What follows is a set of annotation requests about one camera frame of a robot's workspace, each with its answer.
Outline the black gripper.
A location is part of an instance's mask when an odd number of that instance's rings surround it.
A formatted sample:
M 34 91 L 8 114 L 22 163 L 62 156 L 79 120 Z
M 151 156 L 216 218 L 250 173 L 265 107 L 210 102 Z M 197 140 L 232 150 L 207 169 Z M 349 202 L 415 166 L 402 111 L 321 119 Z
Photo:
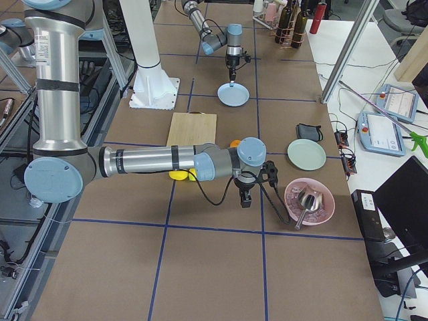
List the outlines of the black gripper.
M 239 189 L 241 207 L 250 208 L 252 202 L 250 190 L 258 184 L 258 177 L 253 173 L 241 173 L 233 179 L 233 182 Z
M 227 53 L 225 56 L 225 64 L 226 67 L 229 69 L 229 86 L 233 87 L 236 79 L 235 69 L 240 64 L 240 55 L 231 55 Z

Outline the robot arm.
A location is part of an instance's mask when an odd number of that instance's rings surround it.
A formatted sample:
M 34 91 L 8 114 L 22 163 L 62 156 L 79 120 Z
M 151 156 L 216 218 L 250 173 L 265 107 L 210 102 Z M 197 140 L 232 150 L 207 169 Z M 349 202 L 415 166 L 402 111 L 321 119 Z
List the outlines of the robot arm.
M 239 188 L 242 207 L 249 207 L 249 190 L 266 172 L 265 144 L 244 138 L 237 147 L 220 149 L 212 143 L 138 149 L 88 147 L 80 129 L 80 72 L 78 40 L 90 31 L 104 33 L 102 1 L 22 1 L 25 22 L 32 28 L 36 51 L 36 90 L 39 106 L 39 140 L 33 145 L 34 159 L 25 170 L 24 181 L 32 195 L 45 203 L 63 203 L 78 196 L 94 179 L 115 174 L 151 174 L 195 169 L 195 178 L 212 181 L 229 177 L 221 204 L 232 179 Z M 242 28 L 231 24 L 213 34 L 198 4 L 181 1 L 184 14 L 199 33 L 206 54 L 227 46 L 225 55 L 229 84 L 219 94 L 231 99 L 227 105 L 241 106 L 245 87 L 235 83 L 238 61 L 245 57 Z M 131 106 L 171 110 L 175 106 L 179 79 L 170 78 L 161 66 L 148 1 L 120 3 L 136 60 L 137 73 Z
M 184 14 L 193 23 L 201 40 L 204 53 L 208 56 L 221 47 L 226 46 L 225 65 L 229 71 L 230 86 L 234 86 L 237 69 L 240 60 L 245 58 L 246 52 L 242 47 L 243 28 L 241 24 L 231 23 L 225 29 L 218 27 L 219 32 L 215 33 L 203 17 L 199 4 L 201 1 L 181 1 Z

